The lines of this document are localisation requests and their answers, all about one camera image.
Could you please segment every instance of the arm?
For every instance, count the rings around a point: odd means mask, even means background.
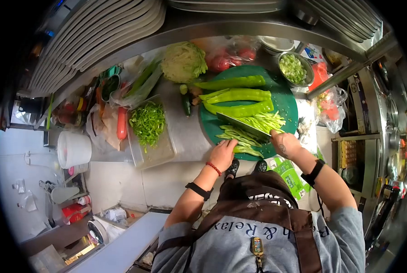
[[[278,134],[275,130],[270,131],[270,134],[272,135],[271,142],[279,155],[293,161],[303,173],[311,173],[316,166],[317,158],[303,148],[293,134]],[[317,175],[315,189],[331,213],[341,207],[357,209],[357,204],[348,186],[328,165],[324,165]]]
[[[226,171],[231,165],[233,160],[232,150],[237,143],[236,139],[222,140],[212,150],[210,162],[220,172]],[[193,182],[205,191],[208,191],[212,189],[218,176],[219,174],[213,167],[205,165]],[[203,203],[202,196],[195,193],[192,189],[186,189],[165,221],[164,228],[181,222],[195,222],[202,211]]]

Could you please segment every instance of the shoe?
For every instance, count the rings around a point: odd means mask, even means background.
[[[254,168],[254,172],[266,172],[267,171],[267,162],[260,160],[257,162]]]
[[[237,175],[237,171],[238,171],[239,167],[240,167],[240,161],[238,159],[234,159],[232,161],[231,166],[229,166],[229,168],[225,171],[225,180],[224,181],[226,181],[226,178],[230,174],[232,174],[233,177],[235,178],[235,176]]]

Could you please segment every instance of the green cutting board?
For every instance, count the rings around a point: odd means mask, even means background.
[[[265,86],[256,87],[256,89],[261,89],[265,91],[270,91],[272,93],[272,102],[274,110],[271,113],[276,113],[279,110],[281,117],[285,118],[286,124],[282,126],[282,130],[287,133],[294,134],[297,129],[297,105],[294,99],[293,93],[290,91],[285,79],[277,78],[275,74],[270,71],[265,70],[260,66],[234,66],[229,68],[222,73],[218,74],[212,79],[228,79],[233,77],[245,77],[261,75],[266,81]],[[214,92],[214,90],[204,90],[205,94]],[[237,106],[237,105],[247,105],[255,104],[256,101],[227,101],[222,103],[217,103],[215,105],[219,106]],[[211,140],[214,145],[219,143],[222,139],[215,137],[217,134],[222,134],[223,130],[220,129],[220,125],[223,125],[222,121],[217,119],[217,116],[208,112],[203,104],[200,104],[200,118],[202,121],[203,129],[206,133],[206,137]],[[264,144],[261,148],[254,147],[254,150],[261,152],[264,158],[274,157],[276,155],[275,148],[271,143]],[[259,156],[252,156],[245,153],[235,154],[235,158],[258,161],[261,159]]]

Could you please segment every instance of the knife blade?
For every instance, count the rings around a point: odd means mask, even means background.
[[[269,134],[267,134],[267,133],[265,133],[263,131],[260,131],[257,128],[254,128],[254,127],[252,127],[250,125],[247,125],[247,124],[245,124],[245,123],[243,123],[243,122],[241,122],[239,120],[236,120],[235,118],[228,117],[227,115],[224,115],[224,114],[219,113],[219,112],[217,112],[216,114],[217,114],[217,118],[220,121],[227,122],[227,123],[231,124],[234,127],[237,127],[237,128],[242,129],[242,130],[244,130],[246,132],[249,132],[250,134],[255,135],[260,140],[269,142],[269,139],[272,137],[271,135],[269,135]]]

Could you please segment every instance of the tattoo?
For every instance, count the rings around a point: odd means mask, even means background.
[[[282,144],[279,144],[279,149],[281,150],[282,156],[287,158],[287,154],[285,154],[285,151],[286,151],[285,146]]]

